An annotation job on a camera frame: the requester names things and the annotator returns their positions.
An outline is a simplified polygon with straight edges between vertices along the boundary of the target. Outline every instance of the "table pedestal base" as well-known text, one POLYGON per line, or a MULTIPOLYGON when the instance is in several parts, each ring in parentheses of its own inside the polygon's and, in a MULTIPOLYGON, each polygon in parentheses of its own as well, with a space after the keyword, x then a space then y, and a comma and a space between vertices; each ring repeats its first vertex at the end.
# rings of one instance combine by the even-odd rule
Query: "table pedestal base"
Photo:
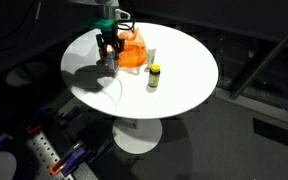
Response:
POLYGON ((161 136, 162 124, 159 119, 118 119, 114 122, 113 137, 116 144, 131 154, 152 150, 161 136))

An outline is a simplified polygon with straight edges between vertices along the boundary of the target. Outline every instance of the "bottle cap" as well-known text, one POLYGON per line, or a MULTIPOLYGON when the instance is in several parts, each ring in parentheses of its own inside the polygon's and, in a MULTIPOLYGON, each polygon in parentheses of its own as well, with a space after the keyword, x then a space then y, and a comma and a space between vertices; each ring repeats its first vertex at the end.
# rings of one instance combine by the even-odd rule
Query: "bottle cap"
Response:
POLYGON ((158 64, 152 64, 151 71, 153 72, 159 72, 160 71, 160 65, 158 64))

